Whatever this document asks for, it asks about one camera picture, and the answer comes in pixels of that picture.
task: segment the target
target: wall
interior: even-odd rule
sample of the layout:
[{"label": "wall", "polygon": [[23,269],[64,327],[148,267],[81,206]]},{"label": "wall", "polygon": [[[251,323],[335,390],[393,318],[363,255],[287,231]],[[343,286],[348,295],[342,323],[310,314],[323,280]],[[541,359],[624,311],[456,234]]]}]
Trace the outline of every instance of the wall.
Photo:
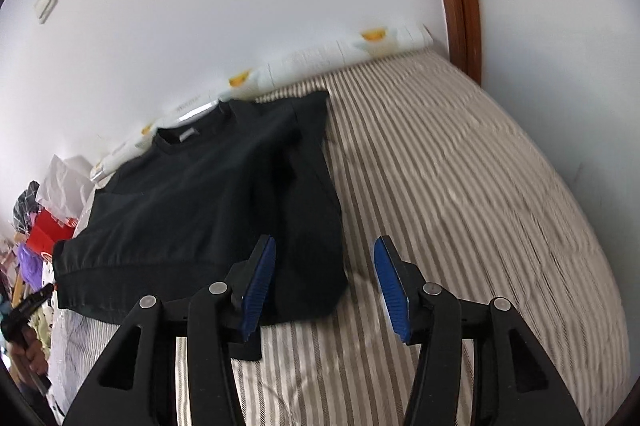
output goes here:
[{"label": "wall", "polygon": [[0,218],[53,153],[97,159],[163,111],[268,59],[419,20],[442,0],[36,0],[0,8]]},{"label": "wall", "polygon": [[571,188],[620,286],[640,374],[640,0],[480,0],[483,86]]}]

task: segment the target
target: striped bedsheet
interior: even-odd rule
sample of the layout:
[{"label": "striped bedsheet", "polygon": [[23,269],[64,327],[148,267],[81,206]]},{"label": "striped bedsheet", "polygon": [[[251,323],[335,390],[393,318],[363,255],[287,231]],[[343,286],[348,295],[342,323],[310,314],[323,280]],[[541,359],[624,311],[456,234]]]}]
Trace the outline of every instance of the striped bedsheet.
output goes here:
[{"label": "striped bedsheet", "polygon": [[[331,94],[325,154],[342,204],[349,287],[335,313],[262,329],[263,359],[234,361],[248,425],[398,425],[417,347],[392,332],[372,246],[390,235],[429,281],[459,298],[510,299],[587,425],[628,391],[620,295],[589,224],[523,131],[430,50],[370,62],[264,97]],[[116,327],[56,313],[50,374],[73,399]],[[178,420],[190,424],[186,340]],[[463,348],[458,423],[470,422],[473,352]]]}]

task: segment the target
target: light switch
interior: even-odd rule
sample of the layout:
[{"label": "light switch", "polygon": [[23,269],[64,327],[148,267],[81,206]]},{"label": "light switch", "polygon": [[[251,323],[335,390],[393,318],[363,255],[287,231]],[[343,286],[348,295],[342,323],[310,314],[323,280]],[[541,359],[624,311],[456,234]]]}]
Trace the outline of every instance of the light switch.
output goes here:
[{"label": "light switch", "polygon": [[34,5],[38,22],[42,25],[51,14],[58,0],[38,0]]}]

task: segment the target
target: metal rivet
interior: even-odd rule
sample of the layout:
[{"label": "metal rivet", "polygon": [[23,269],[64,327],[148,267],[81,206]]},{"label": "metal rivet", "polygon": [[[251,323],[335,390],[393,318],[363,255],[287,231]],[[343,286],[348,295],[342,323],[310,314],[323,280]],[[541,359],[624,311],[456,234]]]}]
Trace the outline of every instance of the metal rivet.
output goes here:
[{"label": "metal rivet", "polygon": [[494,305],[499,311],[508,311],[511,308],[511,302],[505,298],[495,298]]},{"label": "metal rivet", "polygon": [[215,283],[209,285],[209,292],[211,294],[224,294],[227,289],[228,287],[223,281],[216,281]]},{"label": "metal rivet", "polygon": [[156,304],[156,297],[155,296],[145,296],[143,298],[140,298],[140,306],[143,309],[150,309],[155,304]]},{"label": "metal rivet", "polygon": [[422,290],[430,296],[437,296],[442,292],[442,287],[437,283],[428,282],[422,286]]}]

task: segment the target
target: purple object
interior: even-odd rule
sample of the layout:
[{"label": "purple object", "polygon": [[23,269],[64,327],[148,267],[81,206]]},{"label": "purple object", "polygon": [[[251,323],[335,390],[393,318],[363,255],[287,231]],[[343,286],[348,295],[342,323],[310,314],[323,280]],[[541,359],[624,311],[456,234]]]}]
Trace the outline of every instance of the purple object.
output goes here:
[{"label": "purple object", "polygon": [[31,252],[25,244],[18,246],[18,262],[20,274],[34,291],[42,289],[42,258]]}]

